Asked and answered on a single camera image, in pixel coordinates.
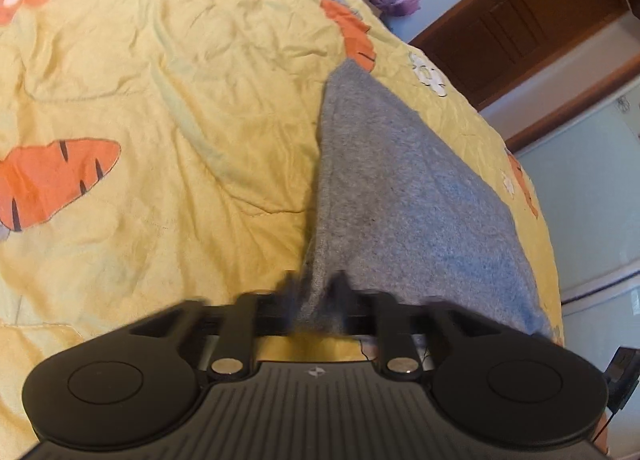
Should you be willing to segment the grey knitted sweater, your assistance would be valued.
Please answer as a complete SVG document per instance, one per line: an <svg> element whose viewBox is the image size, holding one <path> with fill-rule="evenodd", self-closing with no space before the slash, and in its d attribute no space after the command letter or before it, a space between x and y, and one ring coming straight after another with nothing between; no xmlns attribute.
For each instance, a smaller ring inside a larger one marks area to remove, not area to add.
<svg viewBox="0 0 640 460"><path fill-rule="evenodd" d="M356 62L329 77L320 116L317 217L299 319L337 329L326 304L355 290L448 301L550 336L508 206L420 116Z"/></svg>

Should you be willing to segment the frosted glass wardrobe door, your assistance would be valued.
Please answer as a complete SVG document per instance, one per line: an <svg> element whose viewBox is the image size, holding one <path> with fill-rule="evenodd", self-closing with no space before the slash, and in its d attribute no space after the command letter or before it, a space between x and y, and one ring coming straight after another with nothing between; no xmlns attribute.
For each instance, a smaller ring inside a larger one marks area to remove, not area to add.
<svg viewBox="0 0 640 460"><path fill-rule="evenodd" d="M605 369L639 345L639 84L518 153L546 219L565 345Z"/></svg>

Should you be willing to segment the yellow carrot print quilt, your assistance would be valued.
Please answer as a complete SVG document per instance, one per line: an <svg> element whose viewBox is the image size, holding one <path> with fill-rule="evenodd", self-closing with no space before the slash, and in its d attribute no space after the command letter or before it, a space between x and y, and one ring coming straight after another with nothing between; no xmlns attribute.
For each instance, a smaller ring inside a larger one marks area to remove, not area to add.
<svg viewBox="0 0 640 460"><path fill-rule="evenodd" d="M535 189L422 50L361 0L1 0L1 454L32 368L183 298L272 288L310 236L318 117L353 60L510 209L555 341Z"/></svg>

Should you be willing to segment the brown wooden door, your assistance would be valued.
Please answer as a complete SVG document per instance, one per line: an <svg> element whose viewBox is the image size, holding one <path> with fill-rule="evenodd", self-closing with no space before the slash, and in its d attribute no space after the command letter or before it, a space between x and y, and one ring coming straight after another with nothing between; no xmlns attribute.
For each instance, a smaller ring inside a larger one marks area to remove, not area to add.
<svg viewBox="0 0 640 460"><path fill-rule="evenodd" d="M461 0L411 44L482 110L627 10L627 0Z"/></svg>

